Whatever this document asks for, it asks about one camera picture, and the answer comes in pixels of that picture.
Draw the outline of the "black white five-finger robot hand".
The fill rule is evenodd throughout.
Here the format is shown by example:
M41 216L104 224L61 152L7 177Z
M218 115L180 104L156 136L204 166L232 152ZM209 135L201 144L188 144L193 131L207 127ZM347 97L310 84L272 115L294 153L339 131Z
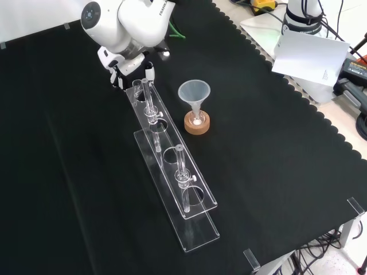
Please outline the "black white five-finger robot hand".
M113 87L125 91L134 86L135 80L147 78L149 82L155 80L155 69L151 61L147 61L143 54L133 60L125 60L111 70L110 82Z

